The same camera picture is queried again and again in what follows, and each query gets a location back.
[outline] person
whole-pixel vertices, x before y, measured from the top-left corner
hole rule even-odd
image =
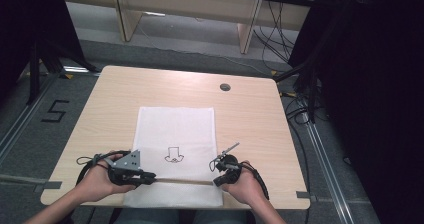
[[[112,160],[120,157],[122,155],[119,154],[110,156]],[[105,171],[108,164],[102,160],[98,165],[92,167],[82,181],[72,190],[28,219],[25,223],[57,223],[85,202],[97,202],[109,195],[125,193],[135,189],[133,185],[118,186],[113,184],[110,182]],[[264,223],[285,223],[271,202],[265,198],[261,186],[253,177],[252,173],[245,168],[242,169],[241,175],[235,184],[223,184],[221,188],[223,191],[230,193],[240,203],[249,205]],[[125,212],[121,212],[117,222],[125,223],[122,219],[125,220]]]

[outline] light wood table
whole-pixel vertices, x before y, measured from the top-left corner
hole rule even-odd
[[[222,91],[223,83],[231,89]],[[276,209],[309,207],[309,199],[296,196],[306,187],[273,80],[118,66],[103,69],[50,178],[61,181],[61,188],[44,190],[42,203],[53,203],[75,186],[82,169],[78,157],[131,149],[141,106],[213,107],[218,152],[240,142],[231,154],[259,171]],[[123,197],[88,205],[122,206]],[[248,206],[224,193],[222,208]]]

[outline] floor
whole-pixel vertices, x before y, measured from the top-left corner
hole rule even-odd
[[[146,14],[142,17],[142,21],[139,23],[131,41],[124,43],[121,41],[114,9],[74,3],[68,3],[68,9],[87,60],[98,66],[106,64],[139,66],[140,63],[143,63],[144,66],[152,68],[267,78],[272,76],[272,71],[281,73],[291,68],[284,64],[280,57],[264,48],[264,45],[255,36],[252,38],[249,52],[241,54],[237,26],[234,23]],[[273,28],[262,28],[264,35],[261,34],[259,27],[255,27],[255,30],[264,40],[269,36],[273,40],[280,38],[273,31]],[[283,33],[287,39],[295,43],[298,32],[284,30]],[[281,46],[275,46],[283,53]],[[176,62],[180,63],[179,66],[167,66],[166,60],[175,59],[178,59]],[[73,65],[66,60],[64,63],[65,65]],[[293,92],[292,85],[295,80],[296,76],[293,76],[279,83],[279,91]],[[25,129],[15,146],[10,150],[7,158],[3,163],[0,163],[0,185],[2,186],[2,192],[0,192],[0,223],[20,223],[43,207],[39,203],[40,193],[35,191],[34,185],[36,187],[37,181],[48,179],[55,160],[60,156],[62,150],[59,147],[49,146],[49,143],[56,141],[61,143],[60,145],[66,145],[66,139],[72,131],[69,126],[75,125],[90,90],[96,82],[96,77],[76,75],[72,82],[70,84],[67,80],[58,79],[45,95],[45,99],[48,100],[66,99],[69,96],[76,99],[72,111],[67,112],[67,116],[72,116],[72,118],[64,121],[69,123],[61,123],[51,131],[44,126],[34,127],[31,130]],[[24,103],[27,98],[27,88],[28,78],[23,76],[14,92],[16,95],[12,95],[6,105],[0,107],[0,117],[5,120],[4,123],[13,123],[13,120],[19,117],[24,108],[21,103]],[[45,101],[45,104],[41,104],[39,110],[48,110],[50,104],[51,102]],[[286,109],[286,113],[293,111],[296,113],[299,107],[293,98],[282,97],[282,108]],[[31,118],[34,120],[45,118],[40,112],[38,111]],[[312,202],[309,210],[280,210],[280,214],[288,223],[353,223],[343,221],[342,215],[336,208],[335,199],[327,184],[327,177],[323,174],[322,162],[317,156],[316,147],[311,142],[308,129],[302,124],[302,115],[288,115],[288,117],[291,117],[292,137],[305,183],[310,187]],[[352,220],[354,220],[354,223],[379,223],[355,171],[344,159],[343,147],[338,141],[337,133],[331,126],[331,117],[325,113],[325,108],[318,109],[316,117],[316,128],[332,171],[348,204]],[[29,123],[29,126],[31,125],[40,126],[39,124]],[[40,140],[37,139],[38,144],[34,146],[32,138],[35,135],[34,132],[38,133],[36,128],[42,128],[44,136],[37,137]],[[2,136],[7,131],[7,125],[0,127]],[[61,138],[55,137],[58,132],[60,132]],[[37,149],[41,147],[51,155],[51,160],[43,162],[46,168],[33,170],[34,160],[37,160],[37,158],[45,159],[46,154],[39,153],[40,151]],[[21,153],[27,153],[27,155],[31,153],[32,157],[27,160],[17,160]],[[30,180],[10,182],[4,179],[5,176],[20,176],[30,178]],[[9,198],[16,195],[20,195],[22,198],[19,200],[16,198],[10,199],[14,200],[10,203]],[[104,223],[111,211],[111,208],[81,207],[77,209],[74,215],[76,216],[76,223]]]

